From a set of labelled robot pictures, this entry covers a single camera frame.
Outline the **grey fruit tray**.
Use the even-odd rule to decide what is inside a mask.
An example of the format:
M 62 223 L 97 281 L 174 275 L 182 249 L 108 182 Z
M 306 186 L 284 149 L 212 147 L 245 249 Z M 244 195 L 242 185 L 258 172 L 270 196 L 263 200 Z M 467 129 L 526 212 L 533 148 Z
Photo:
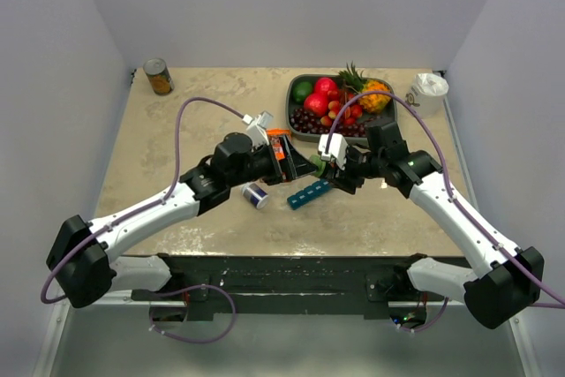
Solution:
M 315 83 L 322 78 L 332 79 L 339 90 L 343 89 L 343 79 L 337 75 L 317 75 L 302 74 L 291 81 L 287 93 L 286 104 L 286 123 L 293 138 L 304 142 L 318 143 L 322 134 L 328 134 L 330 126 L 325 126 L 320 122 L 320 117 L 304 109 L 305 97 L 302 94 L 307 92 L 309 86 L 314 87 Z M 395 101 L 389 101 L 380 114 L 372 114 L 363 111 L 357 121 L 344 126 L 339 124 L 336 132 L 344 136 L 347 142 L 358 147 L 368 147 L 365 136 L 365 125 L 377 118 L 390 118 L 397 121 L 397 107 Z

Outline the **red apple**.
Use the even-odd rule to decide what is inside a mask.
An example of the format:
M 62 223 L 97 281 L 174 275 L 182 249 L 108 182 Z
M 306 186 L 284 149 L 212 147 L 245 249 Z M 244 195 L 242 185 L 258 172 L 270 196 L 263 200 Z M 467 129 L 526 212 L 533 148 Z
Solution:
M 338 85 L 330 77 L 321 77 L 316 80 L 313 86 L 314 93 L 328 95 L 329 92 L 336 92 Z
M 304 100 L 305 111 L 312 112 L 316 117 L 323 117 L 328 111 L 328 97 L 322 93 L 312 93 Z

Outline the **white blue pill bottle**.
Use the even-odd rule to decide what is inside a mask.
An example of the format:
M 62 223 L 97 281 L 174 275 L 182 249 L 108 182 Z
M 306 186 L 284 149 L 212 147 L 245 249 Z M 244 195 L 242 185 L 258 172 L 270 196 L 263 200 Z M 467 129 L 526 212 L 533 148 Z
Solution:
M 256 183 L 244 184 L 241 188 L 241 193 L 256 209 L 262 209 L 268 204 L 268 194 Z

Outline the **teal weekly pill organizer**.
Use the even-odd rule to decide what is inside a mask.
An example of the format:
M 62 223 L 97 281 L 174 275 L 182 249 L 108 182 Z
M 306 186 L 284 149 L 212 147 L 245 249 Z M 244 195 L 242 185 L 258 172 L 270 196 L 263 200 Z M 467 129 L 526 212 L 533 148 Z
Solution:
M 325 195 L 332 189 L 331 184 L 324 179 L 318 179 L 303 190 L 287 198 L 287 203 L 292 210 L 297 210 L 313 200 Z

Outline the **small pineapple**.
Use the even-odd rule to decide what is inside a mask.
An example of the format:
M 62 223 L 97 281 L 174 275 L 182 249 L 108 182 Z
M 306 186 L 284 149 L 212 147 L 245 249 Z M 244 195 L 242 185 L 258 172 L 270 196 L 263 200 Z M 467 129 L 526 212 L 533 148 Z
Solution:
M 369 79 L 363 76 L 362 71 L 358 71 L 353 62 L 346 64 L 344 70 L 338 72 L 342 79 L 342 89 L 347 100 L 356 94 L 378 91 L 377 94 L 368 94 L 358 99 L 358 104 L 367 113 L 380 114 L 388 105 L 390 97 L 383 92 L 390 93 L 390 87 L 377 79 Z

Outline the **aluminium rail frame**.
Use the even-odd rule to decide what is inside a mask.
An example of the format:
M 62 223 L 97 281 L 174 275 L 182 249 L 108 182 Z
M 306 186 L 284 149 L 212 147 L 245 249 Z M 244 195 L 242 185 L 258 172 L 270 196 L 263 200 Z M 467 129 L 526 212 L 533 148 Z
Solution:
M 459 304 L 410 335 L 359 316 L 219 314 L 150 328 L 149 304 L 111 296 L 53 312 L 38 376 L 537 376 L 519 319 L 482 328 Z

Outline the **red apple upper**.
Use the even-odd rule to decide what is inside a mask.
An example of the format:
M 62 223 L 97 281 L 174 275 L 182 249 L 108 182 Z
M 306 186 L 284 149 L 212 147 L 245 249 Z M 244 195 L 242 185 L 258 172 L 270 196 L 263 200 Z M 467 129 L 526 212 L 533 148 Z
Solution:
M 316 80 L 313 86 L 314 93 L 328 95 L 329 92 L 336 92 L 338 85 L 330 77 L 321 77 Z

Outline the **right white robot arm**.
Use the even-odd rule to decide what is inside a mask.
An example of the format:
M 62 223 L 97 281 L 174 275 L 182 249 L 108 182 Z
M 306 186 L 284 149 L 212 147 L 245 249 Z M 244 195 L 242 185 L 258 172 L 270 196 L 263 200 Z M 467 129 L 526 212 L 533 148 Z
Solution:
M 318 151 L 323 175 L 350 194 L 370 178 L 381 178 L 426 212 L 468 262 L 462 268 L 425 255 L 411 257 L 393 279 L 395 294 L 412 300 L 422 291 L 466 305 L 482 326 L 495 329 L 538 301 L 535 281 L 545 260 L 533 247 L 520 248 L 499 233 L 449 181 L 447 172 L 423 150 L 409 151 L 398 125 L 377 120 L 365 131 L 369 150 L 359 152 L 341 134 L 324 134 Z

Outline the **green pill bottle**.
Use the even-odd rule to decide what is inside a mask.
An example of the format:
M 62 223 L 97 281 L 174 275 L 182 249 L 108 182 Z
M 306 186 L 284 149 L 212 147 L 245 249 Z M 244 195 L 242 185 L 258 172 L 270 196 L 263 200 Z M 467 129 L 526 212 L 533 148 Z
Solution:
M 309 161 L 316 167 L 313 176 L 319 179 L 325 178 L 330 170 L 329 164 L 324 162 L 318 155 L 311 155 Z

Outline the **tin can yellow label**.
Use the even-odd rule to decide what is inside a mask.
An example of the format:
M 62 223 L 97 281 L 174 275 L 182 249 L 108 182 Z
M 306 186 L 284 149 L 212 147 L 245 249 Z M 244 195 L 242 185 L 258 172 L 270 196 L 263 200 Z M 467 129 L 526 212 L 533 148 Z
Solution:
M 167 95 L 174 90 L 173 80 L 163 59 L 158 57 L 148 59 L 143 64 L 143 71 L 155 94 Z

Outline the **red apple lower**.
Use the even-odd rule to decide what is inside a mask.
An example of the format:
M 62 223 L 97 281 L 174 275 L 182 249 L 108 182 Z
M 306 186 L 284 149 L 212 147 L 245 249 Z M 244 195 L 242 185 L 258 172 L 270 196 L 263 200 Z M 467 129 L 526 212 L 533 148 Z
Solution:
M 328 111 L 328 97 L 322 93 L 312 93 L 304 100 L 305 111 L 312 112 L 316 117 L 323 117 Z

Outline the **orange cardboard box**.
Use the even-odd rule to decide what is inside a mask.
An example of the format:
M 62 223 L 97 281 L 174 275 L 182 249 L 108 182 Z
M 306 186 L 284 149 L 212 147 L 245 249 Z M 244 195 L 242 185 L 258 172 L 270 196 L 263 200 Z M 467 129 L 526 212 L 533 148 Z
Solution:
M 287 148 L 284 144 L 285 141 L 291 141 L 290 130 L 284 129 L 269 129 L 267 130 L 267 137 L 273 151 L 275 153 L 275 158 L 278 161 L 280 168 L 282 170 L 282 180 L 283 182 L 289 181 L 289 171 L 288 171 L 288 158 L 287 158 Z

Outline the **green lime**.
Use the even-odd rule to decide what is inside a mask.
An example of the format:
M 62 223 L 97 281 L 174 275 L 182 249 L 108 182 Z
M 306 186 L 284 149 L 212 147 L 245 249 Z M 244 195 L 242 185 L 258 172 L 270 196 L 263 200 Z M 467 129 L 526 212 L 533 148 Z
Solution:
M 297 104 L 303 104 L 305 99 L 313 93 L 313 84 L 309 81 L 301 81 L 292 88 L 292 99 Z

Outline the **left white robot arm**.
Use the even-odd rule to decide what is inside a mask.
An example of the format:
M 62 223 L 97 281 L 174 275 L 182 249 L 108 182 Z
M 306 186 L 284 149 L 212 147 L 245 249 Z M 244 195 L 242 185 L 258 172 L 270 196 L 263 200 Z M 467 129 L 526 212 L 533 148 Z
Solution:
M 230 133 L 211 155 L 148 200 L 91 222 L 79 215 L 66 219 L 46 259 L 50 279 L 73 307 L 91 305 L 117 282 L 118 258 L 141 241 L 218 207 L 234 187 L 257 180 L 288 183 L 317 170 L 287 137 L 281 146 L 279 159 L 271 143 L 254 147 L 247 135 Z

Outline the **dark grape bunch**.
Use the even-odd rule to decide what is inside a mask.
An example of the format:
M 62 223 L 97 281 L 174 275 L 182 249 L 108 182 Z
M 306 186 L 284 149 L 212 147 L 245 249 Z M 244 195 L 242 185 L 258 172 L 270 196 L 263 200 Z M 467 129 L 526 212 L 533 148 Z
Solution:
M 360 107 L 358 106 L 354 106 L 352 111 L 354 115 L 345 115 L 337 124 L 335 131 L 344 137 L 365 137 L 367 124 L 376 119 L 378 115 L 359 115 Z M 336 114 L 337 109 L 329 109 L 325 116 L 317 117 L 313 112 L 299 108 L 290 114 L 290 128 L 296 132 L 311 135 L 328 134 Z

